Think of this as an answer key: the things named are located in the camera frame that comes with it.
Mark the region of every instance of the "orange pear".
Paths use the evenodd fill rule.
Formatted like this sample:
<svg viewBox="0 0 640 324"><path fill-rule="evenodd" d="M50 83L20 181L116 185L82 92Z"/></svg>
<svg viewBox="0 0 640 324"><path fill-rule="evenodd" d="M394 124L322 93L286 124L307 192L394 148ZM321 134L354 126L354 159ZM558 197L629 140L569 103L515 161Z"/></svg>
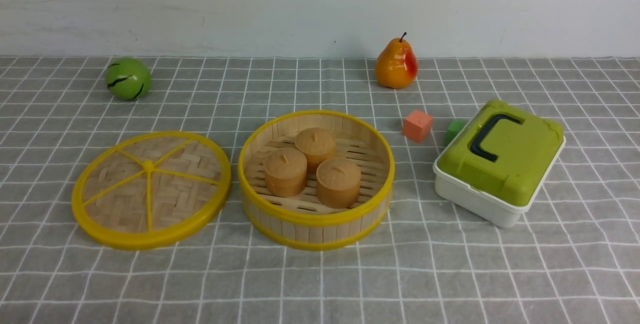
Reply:
<svg viewBox="0 0 640 324"><path fill-rule="evenodd" d="M401 37L389 41L375 62L377 82L391 89L404 89L411 85L418 75L418 60L411 45Z"/></svg>

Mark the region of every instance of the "yellow plastic spoke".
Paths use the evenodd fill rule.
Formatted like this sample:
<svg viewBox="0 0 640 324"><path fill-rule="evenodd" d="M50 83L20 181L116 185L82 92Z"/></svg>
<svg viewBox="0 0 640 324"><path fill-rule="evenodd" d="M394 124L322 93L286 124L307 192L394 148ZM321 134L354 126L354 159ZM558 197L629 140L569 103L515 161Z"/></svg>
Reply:
<svg viewBox="0 0 640 324"><path fill-rule="evenodd" d="M166 159L171 157L171 155L175 154L178 150L180 150L183 147L187 146L187 144L189 144L191 141L192 141L192 139L189 139L189 140L183 142L182 144L176 146L175 148L169 150L168 153L162 155L162 157L160 157L156 162L154 162L153 166L158 166L158 165L162 164L162 162L164 162Z"/></svg>
<svg viewBox="0 0 640 324"><path fill-rule="evenodd" d="M144 171L140 171L139 173L137 173L137 174L133 174L133 175L131 175L130 177L128 177L128 178L126 178L126 179L122 180L121 182L116 183L116 184L114 184L114 185L112 185L112 186L110 186L110 187L106 188L105 190L103 190L103 191L101 191L101 192L98 192L98 194L93 195L93 197L92 197L92 198L90 198L89 200L87 200L87 201L83 202L83 203L82 203L82 206L83 206L83 207L85 207L85 206L86 206L87 204L89 204L90 202L92 202L92 201L94 201L94 200L96 200L96 199L100 198L101 196L103 196L103 195L107 194L108 192L110 192L110 191L112 191L112 190L114 190L114 189L116 189L116 188L118 188L118 187L121 187L122 185L124 185L124 184L126 184L126 183L128 183L128 182L132 181L133 179L137 178L138 176L142 175L143 173L144 173Z"/></svg>
<svg viewBox="0 0 640 324"><path fill-rule="evenodd" d="M124 157L130 159L131 161L135 162L136 164L142 166L142 161L138 160L137 157L131 155L130 153L126 152L126 151L122 151L122 150L116 150L116 152L118 154L123 155Z"/></svg>
<svg viewBox="0 0 640 324"><path fill-rule="evenodd" d="M147 209L147 211L146 211L146 214L147 214L146 215L146 217L147 217L146 218L147 219L146 220L146 222L147 222L146 223L146 227L147 228L146 229L147 229L148 232L151 233L153 231L153 227L154 227L154 223L153 223L154 221L153 221L153 218L152 218L153 217L153 213L152 213L152 210L151 210L151 172L147 173L146 176L147 176L146 177L146 181L147 181L146 182L146 186L147 186L147 188L146 188L146 191L147 191L146 192L146 194L147 194L146 195L147 196L146 197L146 199L147 199L146 200L146 204L147 204L146 205L146 209Z"/></svg>
<svg viewBox="0 0 640 324"><path fill-rule="evenodd" d="M207 178L203 178L201 176L196 176L196 175L191 175L191 174L185 174L185 173L174 173L173 171L167 171L167 170L162 170L162 169L155 169L154 170L156 173L160 173L160 174L169 174L169 175L175 175L175 176L182 176L183 178L187 178L187 179L191 179L191 180L197 180L197 181L201 181L201 182L205 182L205 183L210 183L211 185L215 185L218 186L220 183L215 181L215 180L211 180L211 179L207 179Z"/></svg>

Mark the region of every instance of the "green ball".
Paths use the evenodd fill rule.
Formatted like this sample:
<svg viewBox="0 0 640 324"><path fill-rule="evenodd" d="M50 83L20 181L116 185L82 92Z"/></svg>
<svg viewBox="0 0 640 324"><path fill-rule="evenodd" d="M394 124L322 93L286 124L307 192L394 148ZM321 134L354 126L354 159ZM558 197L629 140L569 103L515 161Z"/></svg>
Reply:
<svg viewBox="0 0 640 324"><path fill-rule="evenodd" d="M151 87L151 72L139 60L123 57L112 62L105 74L107 89L120 100L133 101Z"/></svg>

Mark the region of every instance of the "black handle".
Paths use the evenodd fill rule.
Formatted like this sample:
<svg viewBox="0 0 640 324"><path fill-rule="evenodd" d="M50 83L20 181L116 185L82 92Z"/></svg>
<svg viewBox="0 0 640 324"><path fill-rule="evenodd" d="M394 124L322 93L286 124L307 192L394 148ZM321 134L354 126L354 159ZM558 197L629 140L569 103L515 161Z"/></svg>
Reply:
<svg viewBox="0 0 640 324"><path fill-rule="evenodd" d="M480 147L480 143L482 142L482 140L485 139L485 137L489 134L489 131L491 131L491 129L494 128L494 126L500 120L509 120L514 123L517 123L518 125L522 124L522 121L514 117L508 116L506 114L495 114L491 119L489 119L489 121L487 121L487 123L482 127L482 129L480 129L480 131L476 134L476 137L473 138L473 141L471 141L472 153L478 155L479 157L486 158L490 162L496 162L496 160L498 160L498 155L492 154L489 151L484 150L483 148Z"/></svg>

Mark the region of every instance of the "pink block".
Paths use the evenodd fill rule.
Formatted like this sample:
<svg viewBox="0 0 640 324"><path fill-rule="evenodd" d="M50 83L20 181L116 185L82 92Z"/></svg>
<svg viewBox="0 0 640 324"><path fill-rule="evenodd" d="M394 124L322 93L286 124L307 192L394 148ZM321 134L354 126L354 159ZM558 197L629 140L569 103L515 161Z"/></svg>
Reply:
<svg viewBox="0 0 640 324"><path fill-rule="evenodd" d="M404 119L402 134L415 142L422 142L429 135L434 118L420 110L414 110Z"/></svg>

